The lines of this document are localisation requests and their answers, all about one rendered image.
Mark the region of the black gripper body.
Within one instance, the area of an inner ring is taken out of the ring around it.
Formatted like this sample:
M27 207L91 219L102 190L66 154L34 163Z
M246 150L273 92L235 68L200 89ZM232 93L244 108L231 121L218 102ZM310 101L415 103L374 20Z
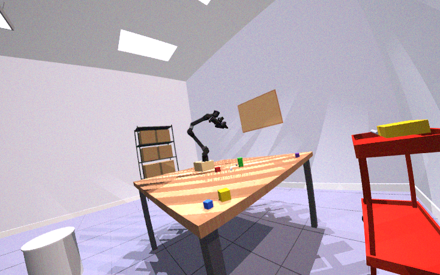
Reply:
M224 127L226 125L226 121L219 121L219 119L217 119L217 121L214 123L215 127L217 128L218 126Z

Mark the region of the small blue block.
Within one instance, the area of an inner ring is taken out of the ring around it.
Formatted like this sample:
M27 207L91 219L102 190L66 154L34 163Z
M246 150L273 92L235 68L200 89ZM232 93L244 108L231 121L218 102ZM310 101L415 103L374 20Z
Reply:
M211 208L213 207L213 202L212 202L212 200L206 200L206 201L203 201L203 208L204 209L206 209L206 210L210 210Z

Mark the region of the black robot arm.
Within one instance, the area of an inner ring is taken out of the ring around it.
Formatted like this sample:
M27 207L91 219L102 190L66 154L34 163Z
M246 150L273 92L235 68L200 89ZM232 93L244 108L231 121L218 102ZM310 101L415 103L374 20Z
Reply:
M216 118L218 117L219 114L220 114L220 112L217 111L217 110L214 110L214 112L211 113L211 114L207 113L202 118L199 118L196 121L191 122L190 128L187 130L188 135L191 136L196 141L196 143L201 147L201 149L203 151L203 153L202 153L202 162L208 162L209 161L208 160L208 156L207 156L208 153L209 153L209 148L207 148L207 146L204 146L199 141L199 139L194 135L194 133L192 131L193 130L193 126L198 124L198 123L200 123L200 122L202 122L202 121L206 121L206 120L209 120L209 122L215 123L217 121Z

